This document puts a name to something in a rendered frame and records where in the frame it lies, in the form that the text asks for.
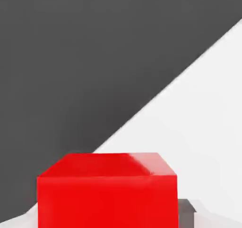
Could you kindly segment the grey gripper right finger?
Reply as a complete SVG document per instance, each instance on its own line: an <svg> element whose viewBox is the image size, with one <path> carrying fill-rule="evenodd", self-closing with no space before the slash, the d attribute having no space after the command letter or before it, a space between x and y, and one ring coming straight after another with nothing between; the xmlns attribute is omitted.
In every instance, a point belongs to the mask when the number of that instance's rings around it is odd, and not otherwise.
<svg viewBox="0 0 242 228"><path fill-rule="evenodd" d="M242 228L242 223L210 212L199 200L178 199L179 228Z"/></svg>

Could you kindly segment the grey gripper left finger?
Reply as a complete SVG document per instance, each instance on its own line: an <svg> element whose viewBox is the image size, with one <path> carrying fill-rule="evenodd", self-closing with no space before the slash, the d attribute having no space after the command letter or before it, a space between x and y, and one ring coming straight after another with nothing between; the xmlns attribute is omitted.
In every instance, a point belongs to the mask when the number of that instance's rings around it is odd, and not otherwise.
<svg viewBox="0 0 242 228"><path fill-rule="evenodd" d="M38 228L38 203L23 215L0 223L0 228Z"/></svg>

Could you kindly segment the small red cube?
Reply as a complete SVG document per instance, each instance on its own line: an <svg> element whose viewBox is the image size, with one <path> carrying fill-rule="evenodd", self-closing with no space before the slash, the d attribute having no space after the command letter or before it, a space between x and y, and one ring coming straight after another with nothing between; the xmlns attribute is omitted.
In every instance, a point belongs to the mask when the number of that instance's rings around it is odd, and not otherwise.
<svg viewBox="0 0 242 228"><path fill-rule="evenodd" d="M38 228L178 228L177 176L158 153L71 153L37 178Z"/></svg>

